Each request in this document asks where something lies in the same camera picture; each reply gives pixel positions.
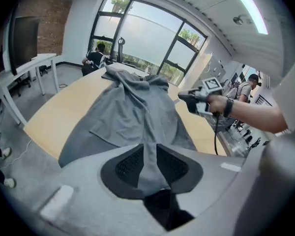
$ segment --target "hand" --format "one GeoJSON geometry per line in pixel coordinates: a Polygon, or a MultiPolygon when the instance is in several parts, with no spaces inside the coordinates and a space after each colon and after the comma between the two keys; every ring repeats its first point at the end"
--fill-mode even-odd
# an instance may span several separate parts
{"type": "Polygon", "coordinates": [[[227,97],[211,94],[207,97],[207,103],[210,104],[210,112],[223,113],[226,107],[227,97]]]}

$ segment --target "black shirt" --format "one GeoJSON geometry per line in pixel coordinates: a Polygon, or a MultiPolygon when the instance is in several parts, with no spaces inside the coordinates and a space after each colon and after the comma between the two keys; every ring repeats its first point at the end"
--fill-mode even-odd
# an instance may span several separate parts
{"type": "Polygon", "coordinates": [[[95,65],[99,66],[100,60],[102,59],[103,54],[100,52],[94,52],[94,53],[89,53],[87,55],[88,60],[91,60],[94,62],[95,65]]]}

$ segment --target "brick wall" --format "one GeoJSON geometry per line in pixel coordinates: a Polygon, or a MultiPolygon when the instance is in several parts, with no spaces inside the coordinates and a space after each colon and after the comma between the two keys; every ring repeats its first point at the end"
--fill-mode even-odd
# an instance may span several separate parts
{"type": "MultiPolygon", "coordinates": [[[[72,0],[20,0],[16,16],[35,16],[40,19],[38,27],[38,53],[62,52],[64,26],[72,0]]],[[[0,31],[0,49],[3,29],[0,31]]]]}

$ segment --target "white sneaker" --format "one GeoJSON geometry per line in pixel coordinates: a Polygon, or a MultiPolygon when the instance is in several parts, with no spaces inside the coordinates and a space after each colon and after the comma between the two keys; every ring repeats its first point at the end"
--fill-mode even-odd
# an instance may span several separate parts
{"type": "Polygon", "coordinates": [[[5,178],[3,184],[9,188],[14,188],[16,181],[13,178],[5,178]]]}
{"type": "Polygon", "coordinates": [[[10,147],[7,147],[5,148],[3,151],[2,151],[2,156],[4,159],[6,159],[10,154],[11,154],[12,150],[10,147]]]}

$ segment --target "black wristband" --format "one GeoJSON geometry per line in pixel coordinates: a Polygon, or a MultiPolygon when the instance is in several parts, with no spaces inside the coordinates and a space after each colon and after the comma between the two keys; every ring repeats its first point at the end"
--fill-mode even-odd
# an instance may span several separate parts
{"type": "Polygon", "coordinates": [[[230,98],[227,99],[226,106],[224,109],[224,114],[223,114],[224,117],[228,117],[230,115],[232,108],[233,108],[233,103],[234,103],[234,101],[232,99],[230,99],[230,98]]]}

